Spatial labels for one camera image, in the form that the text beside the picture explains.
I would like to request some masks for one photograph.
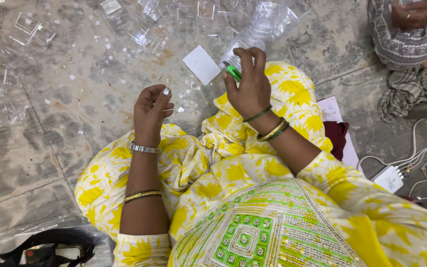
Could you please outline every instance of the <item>yellow and white kurta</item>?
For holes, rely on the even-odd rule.
[[[314,85],[270,62],[273,111],[323,151],[294,177],[241,122],[224,94],[199,140],[162,127],[158,176],[169,234],[119,234],[134,132],[92,160],[75,197],[117,241],[115,266],[427,266],[427,210],[368,181],[329,154]]]

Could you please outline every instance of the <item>white paper slip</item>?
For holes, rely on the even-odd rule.
[[[209,84],[222,71],[200,45],[182,61],[204,85]]]
[[[317,102],[317,104],[321,108],[323,122],[343,122],[339,104],[335,96],[323,99]],[[357,156],[357,152],[355,152],[352,139],[350,138],[350,133],[345,134],[345,147],[343,148],[342,162],[354,168],[357,167],[357,163],[359,162],[359,157]],[[361,166],[359,166],[359,171],[363,173]]]

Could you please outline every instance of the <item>silver wristwatch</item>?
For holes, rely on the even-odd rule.
[[[159,148],[145,147],[135,144],[131,142],[129,148],[133,151],[147,152],[147,153],[158,153],[160,151]]]

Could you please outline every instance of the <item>black bag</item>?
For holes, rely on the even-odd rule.
[[[55,244],[52,252],[41,259],[41,261],[32,264],[19,264],[22,253],[33,246],[44,244]],[[55,254],[57,244],[64,245],[81,245],[83,247],[83,255],[77,259],[69,259]],[[60,228],[50,229],[30,236],[24,243],[15,248],[11,252],[0,254],[0,259],[4,260],[0,263],[0,267],[59,267],[61,264],[68,263],[68,267],[75,267],[77,264],[86,263],[94,255],[93,248],[95,245],[85,235],[79,231]]]

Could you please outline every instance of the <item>green utility knife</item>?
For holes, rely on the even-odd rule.
[[[230,65],[228,62],[224,61],[223,64],[227,66],[227,71],[238,81],[241,82],[241,72],[233,65]]]

